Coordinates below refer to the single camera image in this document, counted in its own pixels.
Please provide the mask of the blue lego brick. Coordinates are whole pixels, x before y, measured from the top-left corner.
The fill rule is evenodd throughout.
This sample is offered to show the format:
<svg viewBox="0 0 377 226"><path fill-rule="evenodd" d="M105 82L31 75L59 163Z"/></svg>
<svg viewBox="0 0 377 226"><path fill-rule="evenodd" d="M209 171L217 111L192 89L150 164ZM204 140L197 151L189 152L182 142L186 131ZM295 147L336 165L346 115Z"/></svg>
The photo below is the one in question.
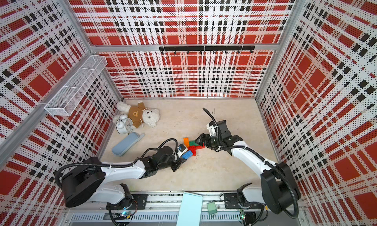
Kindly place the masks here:
<svg viewBox="0 0 377 226"><path fill-rule="evenodd" d="M183 159L189 159L189 158L192 157L192 156L193 156L192 151L191 151L191 150L188 150L188 151L185 152L181 157L182 157Z"/></svg>

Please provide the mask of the green lego brick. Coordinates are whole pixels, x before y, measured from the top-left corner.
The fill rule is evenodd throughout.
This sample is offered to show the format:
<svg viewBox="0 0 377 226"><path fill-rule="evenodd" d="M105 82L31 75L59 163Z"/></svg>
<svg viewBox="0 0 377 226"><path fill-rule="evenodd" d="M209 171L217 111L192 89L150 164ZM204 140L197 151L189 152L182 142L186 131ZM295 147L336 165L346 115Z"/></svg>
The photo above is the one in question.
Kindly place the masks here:
<svg viewBox="0 0 377 226"><path fill-rule="evenodd" d="M199 144L197 144L195 141L189 141L189 146L190 146L190 147L191 147L191 146L196 146L196 147L198 147Z"/></svg>

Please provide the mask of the white teddy bear brown shirt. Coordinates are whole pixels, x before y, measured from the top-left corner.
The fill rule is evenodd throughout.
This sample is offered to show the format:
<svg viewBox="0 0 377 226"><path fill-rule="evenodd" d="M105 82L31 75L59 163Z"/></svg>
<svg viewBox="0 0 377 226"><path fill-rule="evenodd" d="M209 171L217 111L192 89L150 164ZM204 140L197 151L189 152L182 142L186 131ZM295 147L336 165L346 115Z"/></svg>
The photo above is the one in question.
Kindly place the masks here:
<svg viewBox="0 0 377 226"><path fill-rule="evenodd" d="M134 128L139 128L143 125L154 128L160 120L159 110L147 108L143 102L139 102L137 105L128 105L120 101L116 107L121 112L121 115L125 115L132 120Z"/></svg>

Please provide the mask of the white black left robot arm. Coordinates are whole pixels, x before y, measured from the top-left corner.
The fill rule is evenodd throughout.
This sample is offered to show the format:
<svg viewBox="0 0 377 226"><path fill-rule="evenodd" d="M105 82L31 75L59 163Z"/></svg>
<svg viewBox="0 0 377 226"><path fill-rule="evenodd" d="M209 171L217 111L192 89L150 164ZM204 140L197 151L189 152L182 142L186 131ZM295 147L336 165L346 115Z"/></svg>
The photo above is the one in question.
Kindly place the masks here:
<svg viewBox="0 0 377 226"><path fill-rule="evenodd" d="M186 162L183 156L188 149L174 138L152 150L153 155L143 153L133 162L105 163L91 157L61 167L55 173L55 183L63 191L66 207L95 201L107 203L110 210L127 208L135 199L124 180L149 178L166 168L176 172Z"/></svg>

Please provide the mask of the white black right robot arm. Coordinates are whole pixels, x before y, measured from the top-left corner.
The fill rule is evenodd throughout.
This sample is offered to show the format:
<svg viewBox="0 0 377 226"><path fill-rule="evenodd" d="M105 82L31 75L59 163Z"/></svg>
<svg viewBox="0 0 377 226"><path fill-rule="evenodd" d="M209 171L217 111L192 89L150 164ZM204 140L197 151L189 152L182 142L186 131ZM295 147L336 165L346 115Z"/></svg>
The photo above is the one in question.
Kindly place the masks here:
<svg viewBox="0 0 377 226"><path fill-rule="evenodd" d="M232 135L226 120L216 121L213 115L210 118L211 122L207 124L209 132L200 134L196 143L215 152L229 153L260 177L260 188L247 183L237 189L236 197L240 207L248 208L257 202L275 214L284 212L292 219L298 218L301 193L290 167L263 157L240 136Z"/></svg>

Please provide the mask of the light blue paper sheet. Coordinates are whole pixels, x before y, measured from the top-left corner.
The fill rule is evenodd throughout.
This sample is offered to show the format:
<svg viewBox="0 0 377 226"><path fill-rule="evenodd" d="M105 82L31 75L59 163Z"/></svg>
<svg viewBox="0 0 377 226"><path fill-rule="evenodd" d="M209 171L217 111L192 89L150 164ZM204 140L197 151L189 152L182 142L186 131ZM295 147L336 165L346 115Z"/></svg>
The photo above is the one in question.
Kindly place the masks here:
<svg viewBox="0 0 377 226"><path fill-rule="evenodd" d="M176 226L199 226L203 196L184 192Z"/></svg>

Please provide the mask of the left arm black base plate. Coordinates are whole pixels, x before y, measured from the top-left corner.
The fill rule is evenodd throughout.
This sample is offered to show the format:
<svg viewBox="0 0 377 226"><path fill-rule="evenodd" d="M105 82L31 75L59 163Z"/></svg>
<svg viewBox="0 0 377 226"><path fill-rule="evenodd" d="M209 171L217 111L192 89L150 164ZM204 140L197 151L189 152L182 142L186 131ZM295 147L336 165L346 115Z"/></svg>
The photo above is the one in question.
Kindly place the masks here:
<svg viewBox="0 0 377 226"><path fill-rule="evenodd" d="M147 203L147 194L134 194L132 197L125 197L117 204L107 203L106 210L144 210Z"/></svg>

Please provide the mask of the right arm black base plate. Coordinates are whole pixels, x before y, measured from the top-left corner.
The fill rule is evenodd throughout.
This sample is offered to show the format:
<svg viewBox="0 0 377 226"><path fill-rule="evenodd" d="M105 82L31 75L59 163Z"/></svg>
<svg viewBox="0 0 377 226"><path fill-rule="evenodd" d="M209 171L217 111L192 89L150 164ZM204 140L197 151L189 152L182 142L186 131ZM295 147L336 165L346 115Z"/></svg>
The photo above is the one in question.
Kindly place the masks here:
<svg viewBox="0 0 377 226"><path fill-rule="evenodd" d="M259 202L248 202L238 193L222 194L226 209L260 209L262 204Z"/></svg>

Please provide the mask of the orange lego brick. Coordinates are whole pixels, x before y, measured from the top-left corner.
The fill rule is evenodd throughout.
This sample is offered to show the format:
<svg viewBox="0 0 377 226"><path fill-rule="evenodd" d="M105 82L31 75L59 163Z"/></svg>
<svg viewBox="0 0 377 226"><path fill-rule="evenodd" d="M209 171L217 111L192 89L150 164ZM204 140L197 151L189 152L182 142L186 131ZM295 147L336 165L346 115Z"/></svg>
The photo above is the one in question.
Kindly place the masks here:
<svg viewBox="0 0 377 226"><path fill-rule="evenodd" d="M187 137L184 138L184 145L185 145L185 147L187 147L187 148L190 147L189 138L187 138Z"/></svg>

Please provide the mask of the small green box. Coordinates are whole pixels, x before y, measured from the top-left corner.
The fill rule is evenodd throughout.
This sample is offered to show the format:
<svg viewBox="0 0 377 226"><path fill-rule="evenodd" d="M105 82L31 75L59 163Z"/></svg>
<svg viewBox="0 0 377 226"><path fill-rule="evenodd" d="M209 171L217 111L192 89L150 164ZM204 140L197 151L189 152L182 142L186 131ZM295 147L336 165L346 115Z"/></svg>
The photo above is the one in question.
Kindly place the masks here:
<svg viewBox="0 0 377 226"><path fill-rule="evenodd" d="M215 202L207 203L207 210L209 215L213 215L217 213L217 206Z"/></svg>

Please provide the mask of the black wall hook rail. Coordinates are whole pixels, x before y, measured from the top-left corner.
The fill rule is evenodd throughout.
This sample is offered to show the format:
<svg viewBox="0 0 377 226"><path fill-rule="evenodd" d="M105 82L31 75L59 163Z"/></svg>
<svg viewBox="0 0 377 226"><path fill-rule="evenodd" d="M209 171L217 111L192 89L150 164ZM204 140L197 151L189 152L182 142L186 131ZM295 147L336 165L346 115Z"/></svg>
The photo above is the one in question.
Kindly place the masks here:
<svg viewBox="0 0 377 226"><path fill-rule="evenodd" d="M179 51L254 51L255 46L160 46L160 52Z"/></svg>

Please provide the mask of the white alarm clock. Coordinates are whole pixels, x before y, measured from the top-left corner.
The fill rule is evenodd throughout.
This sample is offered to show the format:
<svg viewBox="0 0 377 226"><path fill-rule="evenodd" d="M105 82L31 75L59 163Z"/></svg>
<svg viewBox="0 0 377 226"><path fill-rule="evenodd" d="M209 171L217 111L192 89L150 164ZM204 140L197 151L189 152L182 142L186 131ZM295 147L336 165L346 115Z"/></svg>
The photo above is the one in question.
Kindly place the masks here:
<svg viewBox="0 0 377 226"><path fill-rule="evenodd" d="M133 125L133 121L126 114L116 115L113 118L113 123L116 126L116 130L119 134L128 134L133 132L136 127Z"/></svg>

